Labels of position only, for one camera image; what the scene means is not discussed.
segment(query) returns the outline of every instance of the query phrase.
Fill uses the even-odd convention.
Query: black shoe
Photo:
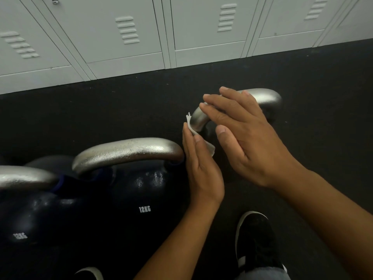
[[[249,211],[240,218],[235,245],[240,272],[259,267],[277,267],[287,271],[279,259],[275,233],[262,213]]]
[[[73,280],[104,280],[102,273],[95,267],[86,267],[80,269],[72,277]]]

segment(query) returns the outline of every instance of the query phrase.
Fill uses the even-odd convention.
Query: person's left hand
[[[219,166],[211,157],[204,139],[193,136],[188,124],[183,126],[183,146],[186,155],[191,206],[220,206],[224,198],[224,181]]]

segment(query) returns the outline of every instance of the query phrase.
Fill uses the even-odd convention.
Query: jeans
[[[260,267],[242,272],[236,280],[290,280],[285,270],[277,267]]]

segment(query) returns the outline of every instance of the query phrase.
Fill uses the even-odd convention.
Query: forearm
[[[213,205],[190,207],[135,280],[191,279],[216,211]]]
[[[357,278],[373,278],[373,216],[318,174],[299,168],[275,190],[312,225]]]

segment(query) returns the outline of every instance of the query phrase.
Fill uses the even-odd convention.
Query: kettlebell handle
[[[253,88],[246,89],[258,102],[267,120],[274,120],[277,112],[281,109],[282,98],[280,94],[271,89]],[[190,126],[196,132],[201,132],[210,118],[198,107],[190,118]]]
[[[24,166],[0,166],[0,190],[50,190],[59,177],[46,170]]]
[[[181,163],[184,160],[184,152],[177,143],[164,138],[131,138],[84,150],[75,157],[72,169],[81,175],[106,166],[151,159]]]

